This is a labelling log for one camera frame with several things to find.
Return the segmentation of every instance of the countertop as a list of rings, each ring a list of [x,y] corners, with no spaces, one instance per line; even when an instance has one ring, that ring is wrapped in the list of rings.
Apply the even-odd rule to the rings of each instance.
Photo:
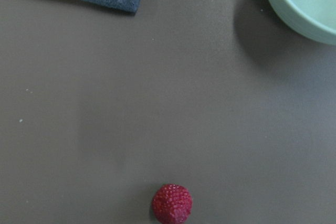
[[[335,54],[267,0],[0,0],[0,223],[334,224]]]

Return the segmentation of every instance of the light blue bowl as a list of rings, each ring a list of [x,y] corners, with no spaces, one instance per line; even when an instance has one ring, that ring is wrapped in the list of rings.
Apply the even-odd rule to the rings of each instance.
[[[269,0],[293,30],[318,42],[336,45],[336,0]]]

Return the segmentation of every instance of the raspberry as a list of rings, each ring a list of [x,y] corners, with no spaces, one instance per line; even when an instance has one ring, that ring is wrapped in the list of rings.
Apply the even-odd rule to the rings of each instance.
[[[182,224],[191,213],[193,200],[189,191],[179,185],[163,185],[154,195],[152,209],[162,224]]]

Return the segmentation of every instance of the bowl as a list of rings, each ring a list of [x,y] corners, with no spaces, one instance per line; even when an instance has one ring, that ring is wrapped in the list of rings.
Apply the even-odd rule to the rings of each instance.
[[[277,15],[296,32],[336,45],[336,0],[269,0]]]

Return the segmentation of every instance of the mint green bowl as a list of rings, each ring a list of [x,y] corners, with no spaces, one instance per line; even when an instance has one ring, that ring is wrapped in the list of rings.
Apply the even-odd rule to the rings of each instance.
[[[318,42],[336,45],[336,0],[269,0],[293,30]]]

